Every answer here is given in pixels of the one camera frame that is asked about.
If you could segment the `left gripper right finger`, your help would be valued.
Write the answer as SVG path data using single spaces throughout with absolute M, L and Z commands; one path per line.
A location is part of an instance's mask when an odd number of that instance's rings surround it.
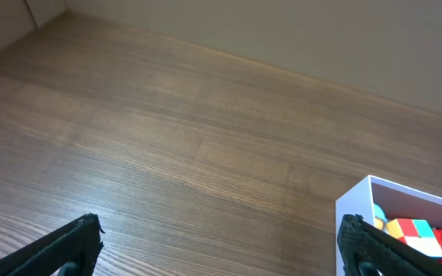
M 442 264 L 368 224 L 344 215 L 336 237 L 345 276 L 442 276 Z

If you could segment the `colourful puzzle cube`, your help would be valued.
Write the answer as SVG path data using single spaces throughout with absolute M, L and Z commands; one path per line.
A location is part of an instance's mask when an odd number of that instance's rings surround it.
M 442 247 L 426 220 L 396 218 L 385 225 L 387 233 L 420 253 L 442 258 Z

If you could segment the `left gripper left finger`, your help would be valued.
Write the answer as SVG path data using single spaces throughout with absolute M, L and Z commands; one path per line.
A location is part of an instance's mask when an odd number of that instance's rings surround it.
M 92 275 L 103 233 L 97 215 L 82 215 L 0 259 L 0 276 Z

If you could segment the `yellow duck toy blue hat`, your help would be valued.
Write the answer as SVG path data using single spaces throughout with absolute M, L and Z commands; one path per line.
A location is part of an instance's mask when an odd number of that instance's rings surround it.
M 378 204 L 373 204 L 374 209 L 374 226 L 379 230 L 384 230 L 388 220 L 383 209 Z

